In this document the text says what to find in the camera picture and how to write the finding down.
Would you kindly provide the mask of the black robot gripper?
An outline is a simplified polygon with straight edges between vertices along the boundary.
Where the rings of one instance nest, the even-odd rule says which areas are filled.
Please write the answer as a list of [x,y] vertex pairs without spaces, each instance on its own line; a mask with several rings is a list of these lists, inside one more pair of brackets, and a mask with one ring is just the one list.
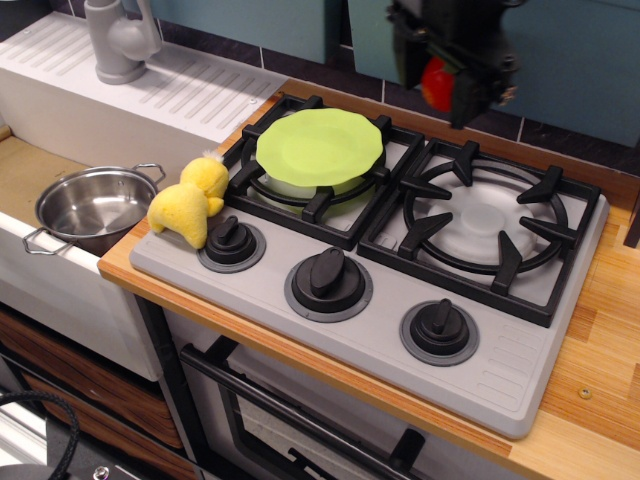
[[489,106],[511,99],[519,60],[502,28],[518,1],[393,1],[386,18],[393,29],[399,84],[413,89],[437,56],[455,75],[450,124],[463,129]]

